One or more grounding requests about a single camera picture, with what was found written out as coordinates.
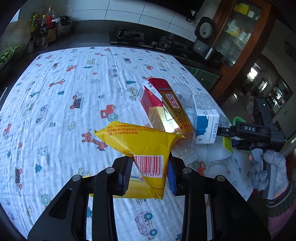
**wooden cabinet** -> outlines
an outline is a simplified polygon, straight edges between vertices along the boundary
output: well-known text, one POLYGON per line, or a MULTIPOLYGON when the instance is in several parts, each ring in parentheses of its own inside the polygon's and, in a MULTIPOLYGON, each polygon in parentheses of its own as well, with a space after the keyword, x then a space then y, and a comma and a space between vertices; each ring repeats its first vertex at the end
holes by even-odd
POLYGON ((230 97, 261 54, 276 19, 275 6, 265 0, 222 0, 213 18, 216 34, 210 46, 224 58, 221 78, 210 91, 219 105, 230 97))

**glass cabinet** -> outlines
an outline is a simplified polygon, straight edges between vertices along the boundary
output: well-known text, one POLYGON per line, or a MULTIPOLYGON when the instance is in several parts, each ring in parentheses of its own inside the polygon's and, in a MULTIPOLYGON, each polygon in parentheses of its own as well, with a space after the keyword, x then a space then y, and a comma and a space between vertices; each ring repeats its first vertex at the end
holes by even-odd
POLYGON ((232 67, 237 61, 252 35, 261 10, 248 1, 237 2, 213 46, 224 56, 222 63, 226 66, 232 67))

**green plastic item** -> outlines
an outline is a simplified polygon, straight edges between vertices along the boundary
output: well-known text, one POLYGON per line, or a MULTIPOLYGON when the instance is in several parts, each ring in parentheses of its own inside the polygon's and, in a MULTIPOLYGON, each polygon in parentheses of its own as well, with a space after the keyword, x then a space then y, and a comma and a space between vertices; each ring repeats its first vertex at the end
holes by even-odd
POLYGON ((237 116, 237 117, 233 118, 232 125, 235 126, 238 121, 246 122, 243 118, 240 118, 240 117, 237 116))

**white wall tile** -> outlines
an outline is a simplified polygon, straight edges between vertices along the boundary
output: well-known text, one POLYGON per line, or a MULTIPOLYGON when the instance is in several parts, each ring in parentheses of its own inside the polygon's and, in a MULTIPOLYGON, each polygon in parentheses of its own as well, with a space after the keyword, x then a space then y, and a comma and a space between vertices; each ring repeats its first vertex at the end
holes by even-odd
POLYGON ((219 4, 222 0, 209 0, 208 5, 210 5, 214 10, 217 11, 219 4))
POLYGON ((186 21, 186 17, 179 14, 179 13, 175 13, 173 20, 171 22, 171 24, 178 26, 180 28, 183 28, 187 31, 189 31, 190 33, 194 32, 195 27, 193 25, 191 25, 191 23, 186 21))
POLYGON ((213 17, 215 16, 215 13, 216 13, 216 10, 214 10, 211 6, 207 5, 207 8, 205 9, 203 16, 213 19, 213 17))
POLYGON ((107 10, 109 0, 75 0, 73 11, 107 10))
POLYGON ((66 15, 66 16, 72 16, 72 14, 73 14, 72 11, 70 11, 70 12, 65 12, 65 15, 66 15))
POLYGON ((175 26, 173 24, 170 24, 170 26, 168 28, 168 32, 182 36, 186 39, 190 39, 190 37, 191 37, 191 32, 189 32, 183 28, 180 28, 178 26, 175 26))
POLYGON ((217 10, 215 10, 215 9, 213 9, 213 7, 211 7, 210 3, 206 3, 206 4, 203 3, 202 7, 200 8, 198 13, 196 14, 196 17, 198 19, 201 19, 202 17, 206 16, 206 17, 213 19, 216 11, 217 10))
POLYGON ((18 19, 25 21, 32 19, 34 11, 42 6, 45 6, 45 0, 28 0, 21 6, 18 19))
POLYGON ((12 20, 10 21, 11 23, 12 23, 12 22, 16 22, 16 21, 18 20, 18 15, 19 15, 19 13, 20 13, 20 10, 18 10, 18 11, 15 13, 15 15, 14 15, 13 18, 12 18, 12 20))
POLYGON ((191 34, 191 37, 190 37, 190 39, 189 40, 191 40, 191 41, 195 41, 197 39, 197 37, 195 36, 195 34, 194 33, 192 33, 191 34))
POLYGON ((151 26, 154 28, 159 28, 162 30, 167 31, 168 27, 170 26, 170 24, 168 22, 156 19, 156 18, 151 18, 148 16, 141 16, 140 22, 139 24, 143 24, 143 25, 147 25, 147 26, 151 26))
POLYGON ((146 3, 142 13, 142 15, 160 19, 168 23, 172 21, 174 14, 175 12, 172 10, 149 2, 146 3))
POLYGON ((136 13, 108 10, 106 20, 139 23, 140 17, 141 15, 136 13))
POLYGON ((65 12, 73 11, 74 1, 75 0, 46 0, 45 4, 47 7, 53 7, 57 15, 63 15, 65 12))
POLYGON ((139 0, 110 0, 108 10, 142 14, 145 3, 139 0))
POLYGON ((107 10, 82 10, 74 11, 72 18, 74 21, 81 20, 104 20, 107 10))

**truck print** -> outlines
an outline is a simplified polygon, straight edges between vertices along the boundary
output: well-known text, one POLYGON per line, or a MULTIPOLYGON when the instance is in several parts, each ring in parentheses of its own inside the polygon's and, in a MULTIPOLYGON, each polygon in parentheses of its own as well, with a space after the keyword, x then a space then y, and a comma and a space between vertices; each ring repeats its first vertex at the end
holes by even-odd
POLYGON ((73 105, 70 106, 70 109, 71 110, 74 108, 81 109, 82 103, 83 103, 83 93, 76 92, 75 95, 72 97, 72 99, 74 100, 74 103, 73 105))
POLYGON ((22 190, 22 184, 20 183, 20 175, 22 173, 22 169, 17 169, 15 168, 15 188, 16 191, 18 192, 19 196, 21 197, 21 190, 22 190))
POLYGON ((118 115, 114 113, 116 109, 115 105, 109 104, 107 105, 105 110, 101 110, 101 118, 108 118, 108 121, 116 121, 118 119, 118 115))
POLYGON ((111 76, 111 78, 117 77, 117 69, 109 69, 108 74, 111 76))

